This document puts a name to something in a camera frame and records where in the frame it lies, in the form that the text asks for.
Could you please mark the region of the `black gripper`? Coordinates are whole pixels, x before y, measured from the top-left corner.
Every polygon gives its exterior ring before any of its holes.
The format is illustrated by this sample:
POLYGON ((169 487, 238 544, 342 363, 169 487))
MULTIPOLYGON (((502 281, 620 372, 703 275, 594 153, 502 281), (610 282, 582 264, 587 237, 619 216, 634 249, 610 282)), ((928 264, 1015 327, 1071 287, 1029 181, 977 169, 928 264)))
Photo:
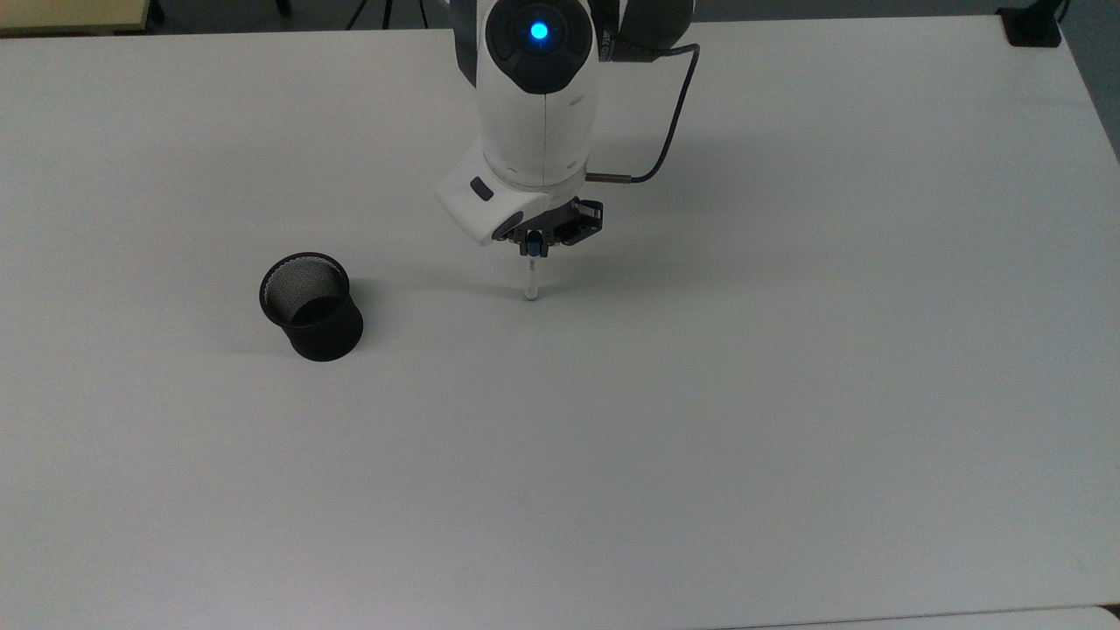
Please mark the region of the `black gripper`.
POLYGON ((507 231, 508 242, 516 243, 521 256, 531 256, 531 235, 535 233, 536 258, 548 258, 556 245, 571 247, 603 230, 604 204, 573 197, 564 205, 529 220, 507 231))

